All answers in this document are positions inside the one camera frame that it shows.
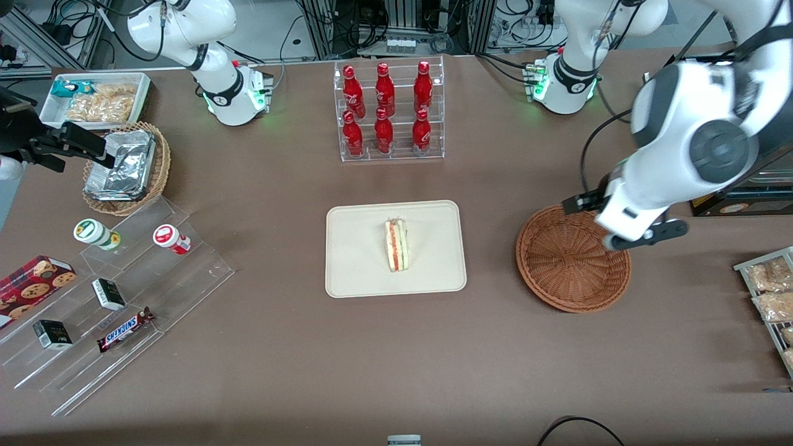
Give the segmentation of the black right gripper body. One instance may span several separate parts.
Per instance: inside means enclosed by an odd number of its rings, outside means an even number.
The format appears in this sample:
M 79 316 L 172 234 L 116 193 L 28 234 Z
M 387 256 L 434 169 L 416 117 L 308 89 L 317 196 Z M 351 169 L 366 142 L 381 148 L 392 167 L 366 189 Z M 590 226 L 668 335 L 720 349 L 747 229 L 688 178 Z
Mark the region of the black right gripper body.
M 31 139 L 45 135 L 40 121 L 37 100 L 1 87 L 1 154 L 17 156 Z

